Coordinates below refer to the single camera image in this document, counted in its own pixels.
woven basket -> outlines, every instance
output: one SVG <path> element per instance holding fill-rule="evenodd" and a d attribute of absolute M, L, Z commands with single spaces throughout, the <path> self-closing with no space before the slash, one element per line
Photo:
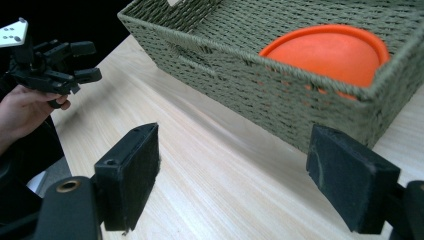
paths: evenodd
<path fill-rule="evenodd" d="M 135 0 L 118 18 L 160 69 L 303 152 L 314 123 L 373 147 L 424 80 L 421 0 L 185 0 L 172 7 Z M 258 56 L 279 36 L 330 23 L 371 31 L 386 43 L 391 60 L 371 87 Z"/>

